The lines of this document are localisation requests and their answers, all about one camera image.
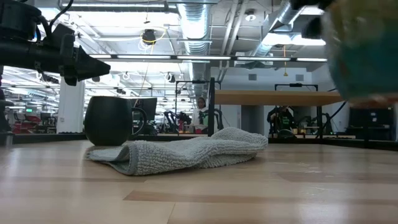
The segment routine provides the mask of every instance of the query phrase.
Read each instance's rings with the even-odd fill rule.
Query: ceiling light
[[[300,15],[320,16],[323,13],[324,11],[318,8],[318,6],[304,6],[304,9]]]
[[[110,55],[90,55],[92,58],[111,58]]]
[[[63,7],[66,7],[68,3],[62,3]],[[112,4],[92,4],[92,3],[73,3],[73,7],[144,7],[144,8],[151,8],[151,7],[159,7],[163,6],[163,4],[128,4],[128,3],[123,3],[123,4],[117,4],[117,3],[112,3]]]
[[[254,9],[248,9],[246,12],[245,12],[245,15],[246,15],[246,17],[245,17],[245,20],[246,21],[253,21],[253,20],[255,20],[256,19],[256,15],[254,15]]]
[[[231,57],[225,56],[177,56],[177,59],[182,60],[231,60]]]
[[[125,59],[170,59],[166,55],[118,55],[118,58]]]
[[[327,62],[326,58],[298,58],[298,62]]]
[[[326,45],[326,42],[321,39],[306,39],[299,34],[293,37],[292,44],[305,46],[324,46]]]
[[[280,57],[238,57],[237,60],[262,61],[262,62],[288,62],[290,58]]]
[[[25,106],[8,106],[10,109],[25,109]]]
[[[7,83],[7,84],[10,84],[10,85],[16,85],[16,83],[14,83],[13,81],[9,81],[9,80],[6,80],[6,79],[2,79],[1,82],[2,83]]]

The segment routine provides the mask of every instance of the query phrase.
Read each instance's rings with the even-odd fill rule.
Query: gray towel
[[[111,165],[126,175],[148,175],[183,168],[228,166],[254,158],[268,139],[237,128],[225,128],[212,137],[154,143],[128,142],[113,149],[94,150],[87,158]]]

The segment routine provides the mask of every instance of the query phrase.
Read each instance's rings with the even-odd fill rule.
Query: wooden tabletop
[[[398,223],[396,152],[270,144],[233,166],[130,177],[86,160],[91,146],[0,147],[0,223]]]
[[[323,106],[343,101],[337,92],[216,90],[218,105]]]

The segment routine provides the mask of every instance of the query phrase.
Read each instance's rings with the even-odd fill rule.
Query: exposed pipe
[[[232,3],[232,6],[231,6],[231,14],[229,15],[229,21],[228,21],[228,24],[226,26],[224,40],[223,40],[223,45],[221,46],[220,55],[223,55],[224,52],[225,52],[226,44],[228,43],[229,35],[231,33],[231,28],[232,28],[232,25],[234,23],[234,19],[235,19],[235,14],[236,14],[237,8],[238,8],[238,0],[234,0],[233,3]]]
[[[241,22],[243,20],[244,13],[246,12],[246,7],[248,6],[249,0],[244,0],[241,6],[241,11],[239,13],[238,20],[236,21],[234,31],[232,32],[231,41],[229,42],[229,47],[226,52],[227,55],[231,54],[232,48],[235,43],[236,36],[238,35],[239,27],[241,26]]]
[[[273,47],[272,44],[268,44],[264,40],[266,39],[268,33],[275,27],[290,26],[292,28],[294,20],[303,11],[304,7],[299,10],[293,10],[292,5],[289,0],[284,0],[281,3],[281,7],[278,12],[275,12],[276,16],[268,15],[263,23],[262,33],[264,34],[262,41],[256,46],[256,48],[250,53],[252,57],[265,57]],[[240,67],[246,69],[254,69],[256,67],[263,68],[263,62],[249,62],[244,65],[239,65]]]
[[[266,38],[267,34],[269,31],[273,28],[276,22],[280,22],[283,25],[289,25],[296,20],[296,18],[300,15],[302,12],[302,9],[299,10],[293,10],[291,3],[289,0],[285,0],[281,4],[281,8],[279,9],[279,14],[276,17],[276,21],[265,21],[266,25],[266,33],[265,36],[263,37],[264,39]],[[255,48],[255,50],[252,51],[251,56],[253,57],[264,57],[266,56],[273,45],[267,45],[267,43],[263,43],[263,41]]]
[[[207,39],[209,36],[210,5],[178,4],[181,15],[181,30],[184,39]],[[185,51],[189,55],[206,55],[208,42],[184,42]],[[189,63],[188,71],[191,80],[210,80],[210,68],[206,63]],[[196,96],[202,96],[203,85],[193,85]]]
[[[240,10],[240,13],[239,13],[239,17],[238,17],[238,20],[236,21],[236,24],[235,24],[235,27],[234,27],[234,31],[232,33],[231,41],[229,42],[228,50],[226,52],[227,55],[231,54],[232,48],[233,48],[234,43],[235,43],[236,36],[237,36],[239,28],[241,26],[241,22],[242,22],[244,13],[246,12],[246,7],[247,7],[248,3],[249,3],[249,0],[244,0],[242,5],[241,5],[241,10]],[[218,80],[219,81],[222,82],[222,80],[224,79],[224,76],[225,76],[226,71],[228,70],[228,68],[229,68],[229,61],[227,61],[225,68],[222,68],[222,69],[221,69],[221,62],[220,62],[220,72],[218,74]]]

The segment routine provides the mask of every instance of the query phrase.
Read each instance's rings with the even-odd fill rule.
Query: computer monitor
[[[384,125],[392,125],[394,120],[392,108],[378,109],[358,109],[350,108],[349,125],[352,127],[363,127],[366,122],[368,126],[377,127]]]
[[[136,103],[137,99],[130,99],[131,104],[134,105]],[[148,121],[154,121],[155,120],[155,114],[156,114],[156,104],[157,104],[157,98],[143,98],[143,99],[138,99],[138,102],[136,104],[136,108],[141,108],[145,111],[147,114],[147,120]],[[134,121],[138,121],[141,118],[140,113],[134,113],[132,119]]]

